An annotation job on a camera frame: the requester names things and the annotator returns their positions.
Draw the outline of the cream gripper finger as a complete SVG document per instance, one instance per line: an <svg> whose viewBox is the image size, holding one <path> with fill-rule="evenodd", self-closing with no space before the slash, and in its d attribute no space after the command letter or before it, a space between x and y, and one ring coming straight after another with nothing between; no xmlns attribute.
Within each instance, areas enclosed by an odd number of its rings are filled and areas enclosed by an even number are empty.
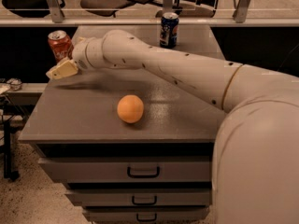
<svg viewBox="0 0 299 224"><path fill-rule="evenodd" d="M77 72L78 68L74 61L68 58L63 58L46 73L46 76L49 79L61 79L64 77L71 77Z"/></svg>

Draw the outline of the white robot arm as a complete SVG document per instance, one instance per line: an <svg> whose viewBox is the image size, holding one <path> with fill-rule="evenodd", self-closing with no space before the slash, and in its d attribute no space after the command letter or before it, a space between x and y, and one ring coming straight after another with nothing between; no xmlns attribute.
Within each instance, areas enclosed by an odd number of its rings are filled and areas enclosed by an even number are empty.
<svg viewBox="0 0 299 224"><path fill-rule="evenodd" d="M82 39L47 75L97 68L143 68L225 112L212 159L215 224L299 224L297 77L153 47L122 30Z"/></svg>

